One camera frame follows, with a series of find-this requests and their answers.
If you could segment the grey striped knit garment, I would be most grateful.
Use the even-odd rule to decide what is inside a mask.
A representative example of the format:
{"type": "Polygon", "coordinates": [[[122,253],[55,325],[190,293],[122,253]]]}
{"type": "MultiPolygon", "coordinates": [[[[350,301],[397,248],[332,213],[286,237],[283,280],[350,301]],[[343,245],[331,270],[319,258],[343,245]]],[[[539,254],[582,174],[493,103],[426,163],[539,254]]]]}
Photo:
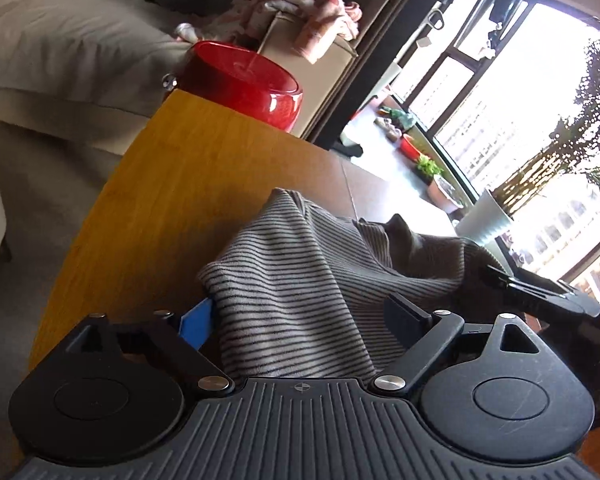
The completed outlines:
{"type": "Polygon", "coordinates": [[[230,376],[367,379],[403,351],[389,296],[490,323],[505,309],[480,276],[493,261],[466,238],[418,234],[400,216],[339,218],[278,188],[199,278],[230,376]]]}

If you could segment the white ribbed plant pot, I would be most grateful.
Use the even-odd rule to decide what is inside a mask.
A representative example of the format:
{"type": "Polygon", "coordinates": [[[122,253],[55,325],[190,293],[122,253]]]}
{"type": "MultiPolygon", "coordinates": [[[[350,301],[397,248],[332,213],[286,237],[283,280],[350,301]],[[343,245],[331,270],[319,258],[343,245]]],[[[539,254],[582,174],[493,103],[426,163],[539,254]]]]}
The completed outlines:
{"type": "Polygon", "coordinates": [[[480,246],[490,243],[508,230],[513,220],[489,190],[485,190],[468,213],[455,226],[459,237],[468,238],[480,246]]]}

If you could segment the pink basin with soil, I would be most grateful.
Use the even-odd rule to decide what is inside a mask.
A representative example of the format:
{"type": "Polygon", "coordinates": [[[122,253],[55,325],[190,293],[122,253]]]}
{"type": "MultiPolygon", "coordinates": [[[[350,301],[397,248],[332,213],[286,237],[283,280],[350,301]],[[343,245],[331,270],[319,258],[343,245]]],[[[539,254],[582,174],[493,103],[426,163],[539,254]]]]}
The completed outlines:
{"type": "Polygon", "coordinates": [[[432,177],[427,188],[427,195],[446,214],[452,214],[454,211],[464,208],[464,204],[456,196],[456,189],[444,177],[441,177],[440,174],[435,174],[432,177]]]}

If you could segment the small green leafy plant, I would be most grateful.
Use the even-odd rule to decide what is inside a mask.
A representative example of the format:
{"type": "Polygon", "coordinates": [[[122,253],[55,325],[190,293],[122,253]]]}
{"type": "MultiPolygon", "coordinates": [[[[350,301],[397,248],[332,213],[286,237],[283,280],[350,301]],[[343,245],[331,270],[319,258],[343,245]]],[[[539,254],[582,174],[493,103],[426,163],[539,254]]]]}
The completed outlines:
{"type": "Polygon", "coordinates": [[[429,156],[421,154],[415,166],[416,174],[427,184],[434,180],[435,176],[442,176],[444,169],[441,168],[429,156]]]}

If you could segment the tall palm plant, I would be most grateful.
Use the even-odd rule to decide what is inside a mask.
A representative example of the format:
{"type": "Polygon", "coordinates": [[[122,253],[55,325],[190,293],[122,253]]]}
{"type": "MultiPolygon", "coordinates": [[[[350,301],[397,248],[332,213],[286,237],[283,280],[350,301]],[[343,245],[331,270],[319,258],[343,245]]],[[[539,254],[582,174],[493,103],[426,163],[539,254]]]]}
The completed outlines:
{"type": "MultiPolygon", "coordinates": [[[[595,24],[600,26],[599,18],[595,24]]],[[[585,62],[574,98],[577,113],[560,118],[547,146],[491,192],[509,217],[565,174],[585,177],[600,196],[600,39],[588,44],[585,62]]]]}

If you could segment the red plastic basin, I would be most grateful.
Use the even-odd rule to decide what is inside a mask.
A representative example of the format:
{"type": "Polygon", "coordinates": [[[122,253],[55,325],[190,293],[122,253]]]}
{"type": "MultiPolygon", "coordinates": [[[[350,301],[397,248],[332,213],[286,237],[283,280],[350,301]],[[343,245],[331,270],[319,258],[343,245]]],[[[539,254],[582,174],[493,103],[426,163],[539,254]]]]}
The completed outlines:
{"type": "Polygon", "coordinates": [[[422,157],[422,152],[413,144],[410,136],[402,136],[399,145],[400,152],[411,162],[418,162],[422,157]]]}

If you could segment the green toy by window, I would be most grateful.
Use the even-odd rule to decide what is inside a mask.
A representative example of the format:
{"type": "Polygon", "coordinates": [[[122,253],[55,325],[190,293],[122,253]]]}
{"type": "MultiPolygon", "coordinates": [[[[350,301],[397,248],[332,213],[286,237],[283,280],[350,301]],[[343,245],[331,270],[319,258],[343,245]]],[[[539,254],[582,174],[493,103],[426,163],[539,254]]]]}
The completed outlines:
{"type": "Polygon", "coordinates": [[[388,118],[396,128],[399,128],[403,132],[407,132],[415,125],[415,117],[410,113],[404,112],[402,108],[381,105],[378,108],[378,113],[382,117],[388,118]]]}

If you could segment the red round stool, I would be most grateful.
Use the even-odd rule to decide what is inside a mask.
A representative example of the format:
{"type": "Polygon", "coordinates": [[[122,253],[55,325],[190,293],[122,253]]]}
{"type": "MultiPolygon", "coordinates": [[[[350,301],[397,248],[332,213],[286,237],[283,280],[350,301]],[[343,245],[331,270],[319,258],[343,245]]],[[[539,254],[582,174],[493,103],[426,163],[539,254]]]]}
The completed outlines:
{"type": "Polygon", "coordinates": [[[163,77],[176,89],[236,110],[286,132],[294,128],[303,100],[297,79],[257,52],[225,42],[202,40],[163,77]]]}

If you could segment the grey sofa blanket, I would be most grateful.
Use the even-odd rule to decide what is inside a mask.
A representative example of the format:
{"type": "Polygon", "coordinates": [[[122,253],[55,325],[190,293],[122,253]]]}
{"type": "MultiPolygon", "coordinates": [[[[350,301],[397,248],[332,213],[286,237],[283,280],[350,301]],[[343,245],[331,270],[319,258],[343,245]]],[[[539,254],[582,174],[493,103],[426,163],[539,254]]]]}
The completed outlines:
{"type": "Polygon", "coordinates": [[[189,45],[146,0],[0,0],[0,122],[121,155],[189,45]]]}

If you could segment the dark brown curtain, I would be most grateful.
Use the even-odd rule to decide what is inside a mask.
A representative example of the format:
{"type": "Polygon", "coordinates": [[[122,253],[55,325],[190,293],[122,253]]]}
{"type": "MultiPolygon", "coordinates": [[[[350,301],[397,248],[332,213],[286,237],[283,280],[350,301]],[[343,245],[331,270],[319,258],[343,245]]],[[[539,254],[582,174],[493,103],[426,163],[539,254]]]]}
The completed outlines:
{"type": "Polygon", "coordinates": [[[358,57],[335,95],[304,137],[328,150],[407,44],[434,5],[442,0],[389,0],[356,50],[358,57]]]}

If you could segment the pink crumpled cloth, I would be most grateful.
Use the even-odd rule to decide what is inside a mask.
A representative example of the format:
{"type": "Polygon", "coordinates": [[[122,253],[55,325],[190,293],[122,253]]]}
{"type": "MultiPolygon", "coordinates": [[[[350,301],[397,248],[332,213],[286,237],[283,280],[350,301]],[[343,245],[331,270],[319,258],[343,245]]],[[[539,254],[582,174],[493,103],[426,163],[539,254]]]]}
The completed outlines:
{"type": "Polygon", "coordinates": [[[233,0],[230,8],[196,31],[199,39],[224,42],[263,39],[279,13],[302,21],[294,50],[314,64],[340,37],[358,38],[362,10],[356,2],[343,0],[233,0]]]}

